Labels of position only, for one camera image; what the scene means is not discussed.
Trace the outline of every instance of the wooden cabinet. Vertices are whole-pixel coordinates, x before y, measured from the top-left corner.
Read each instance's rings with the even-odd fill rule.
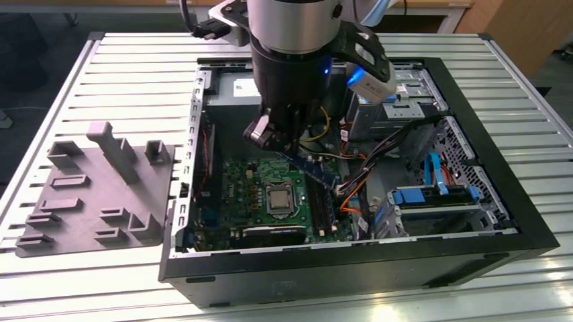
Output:
[[[573,0],[474,0],[456,33],[487,33],[523,75],[533,76],[573,32]]]

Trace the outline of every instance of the black connector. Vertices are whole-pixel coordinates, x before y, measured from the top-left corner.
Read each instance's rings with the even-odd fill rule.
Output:
[[[219,39],[228,35],[231,32],[231,26],[220,22],[217,19],[204,20],[192,32],[192,36],[207,40]]]

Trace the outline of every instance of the blue led light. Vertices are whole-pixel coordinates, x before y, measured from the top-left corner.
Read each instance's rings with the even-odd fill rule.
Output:
[[[364,76],[364,70],[362,67],[356,66],[356,69],[354,69],[354,72],[348,78],[348,81],[346,82],[346,85],[351,86],[356,81],[360,80],[360,78]]]

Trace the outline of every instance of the red cable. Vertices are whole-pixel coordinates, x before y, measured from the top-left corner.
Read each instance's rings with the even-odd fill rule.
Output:
[[[207,132],[205,132],[205,129],[203,129],[201,131],[203,131],[203,154],[205,155],[205,175],[203,176],[199,192],[203,190],[203,186],[205,185],[205,181],[208,177]]]

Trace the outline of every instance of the yellow cable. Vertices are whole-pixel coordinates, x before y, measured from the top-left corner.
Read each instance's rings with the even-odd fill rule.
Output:
[[[315,137],[300,140],[300,142],[312,142],[313,140],[317,140],[319,138],[321,138],[326,135],[326,133],[328,132],[328,129],[330,129],[330,117],[328,117],[328,113],[326,112],[326,109],[323,107],[320,107],[320,110],[321,110],[321,112],[324,114],[324,117],[326,117],[324,131],[319,135],[316,135]]]

